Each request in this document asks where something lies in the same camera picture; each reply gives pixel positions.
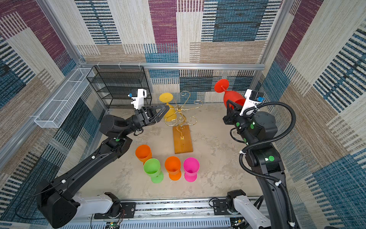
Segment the orange wine glass back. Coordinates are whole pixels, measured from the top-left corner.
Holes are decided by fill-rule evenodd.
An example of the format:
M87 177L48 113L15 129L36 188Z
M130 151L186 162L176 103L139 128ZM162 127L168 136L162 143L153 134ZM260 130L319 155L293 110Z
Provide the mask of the orange wine glass back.
M165 168L169 174L169 178L177 181L181 178L181 161L175 156L168 157L165 161Z

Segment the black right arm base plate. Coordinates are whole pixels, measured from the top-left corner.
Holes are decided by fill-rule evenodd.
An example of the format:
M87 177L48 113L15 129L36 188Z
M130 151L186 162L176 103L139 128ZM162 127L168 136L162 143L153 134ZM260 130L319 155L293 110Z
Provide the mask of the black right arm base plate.
M213 207L213 212L215 215L233 215L234 213L230 211L226 199L213 198L210 201Z

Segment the yellow wine glass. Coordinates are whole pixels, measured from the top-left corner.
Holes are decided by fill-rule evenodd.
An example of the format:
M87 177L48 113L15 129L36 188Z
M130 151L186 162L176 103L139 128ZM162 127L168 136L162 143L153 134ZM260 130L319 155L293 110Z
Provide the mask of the yellow wine glass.
M173 100L173 95L171 93L163 93L159 96L159 100L162 103L165 103L167 106L169 106L169 111L165 114L164 119L166 122L172 122L177 118L176 111L174 107L169 104Z

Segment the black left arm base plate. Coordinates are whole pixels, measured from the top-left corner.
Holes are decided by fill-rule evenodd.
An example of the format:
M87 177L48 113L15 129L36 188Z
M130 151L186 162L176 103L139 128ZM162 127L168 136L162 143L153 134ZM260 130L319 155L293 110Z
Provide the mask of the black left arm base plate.
M106 213L97 213L93 219L132 219L136 210L136 202L120 202L113 204Z

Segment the pink wine glass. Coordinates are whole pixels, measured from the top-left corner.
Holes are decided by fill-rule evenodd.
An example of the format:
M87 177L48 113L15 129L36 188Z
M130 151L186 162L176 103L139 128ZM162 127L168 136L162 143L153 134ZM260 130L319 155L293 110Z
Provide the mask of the pink wine glass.
M189 157L184 161L185 180L194 182L200 169L199 161L194 157Z

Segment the red wine glass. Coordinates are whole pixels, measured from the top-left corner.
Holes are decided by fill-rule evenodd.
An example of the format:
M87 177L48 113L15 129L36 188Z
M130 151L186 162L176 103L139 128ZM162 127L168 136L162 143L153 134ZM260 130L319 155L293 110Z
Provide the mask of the red wine glass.
M232 105L232 104L228 105L227 101L231 101L231 102L243 107L246 99L240 93L238 93L236 91L228 90L229 86L230 86L230 83L227 79L221 79L215 84L214 90L217 93L224 93L224 104L225 104L226 108L229 107L231 109L234 109L234 105Z

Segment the green wine glass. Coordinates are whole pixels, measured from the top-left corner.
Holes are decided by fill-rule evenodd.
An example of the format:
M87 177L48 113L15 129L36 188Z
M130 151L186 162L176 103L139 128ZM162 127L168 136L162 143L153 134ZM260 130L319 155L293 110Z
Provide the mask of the green wine glass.
M161 171L161 164L158 159L151 158L144 164L144 172L150 177L152 183L160 183L164 179L164 174Z

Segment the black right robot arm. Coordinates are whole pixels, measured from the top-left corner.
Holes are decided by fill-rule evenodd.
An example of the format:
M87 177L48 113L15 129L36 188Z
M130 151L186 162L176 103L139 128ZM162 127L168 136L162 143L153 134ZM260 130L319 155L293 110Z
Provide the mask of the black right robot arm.
M265 106L281 106L291 115L289 127L278 134L276 120L268 112L260 111ZM269 219L259 211L240 190L227 195L228 208L240 213L253 229L298 229L293 206L286 185L285 168L273 143L287 136L295 126L296 114L293 108L282 102L260 103L243 108L230 100L226 102L226 125L234 129L245 146L239 152L241 168L256 177L267 205Z

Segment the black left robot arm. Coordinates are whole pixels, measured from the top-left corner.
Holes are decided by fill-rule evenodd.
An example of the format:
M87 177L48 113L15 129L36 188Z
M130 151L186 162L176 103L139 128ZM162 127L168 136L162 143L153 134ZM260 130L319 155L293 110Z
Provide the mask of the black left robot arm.
M127 119L111 114L104 116L100 132L107 138L101 145L71 170L37 185L37 209L54 229L65 226L75 217L89 214L112 219L122 216L121 202L110 192L92 198L77 198L75 195L99 171L129 150L132 143L129 134L160 122L169 109L166 105L144 106Z

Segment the orange wine glass front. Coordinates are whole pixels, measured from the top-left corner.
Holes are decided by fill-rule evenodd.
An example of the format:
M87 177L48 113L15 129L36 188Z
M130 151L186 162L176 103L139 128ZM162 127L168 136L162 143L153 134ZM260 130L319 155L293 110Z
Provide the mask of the orange wine glass front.
M136 157L145 164L152 158L152 151L148 145L140 145L135 151Z

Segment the orange wine glass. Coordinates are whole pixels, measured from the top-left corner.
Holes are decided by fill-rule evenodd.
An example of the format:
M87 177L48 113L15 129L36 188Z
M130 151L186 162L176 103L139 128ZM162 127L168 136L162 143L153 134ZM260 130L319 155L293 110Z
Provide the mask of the orange wine glass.
M140 145L135 151L136 157L145 164L152 158L152 151L148 145Z
M165 168L169 174L169 178L177 181L181 178L181 161L175 156L168 157L165 161Z

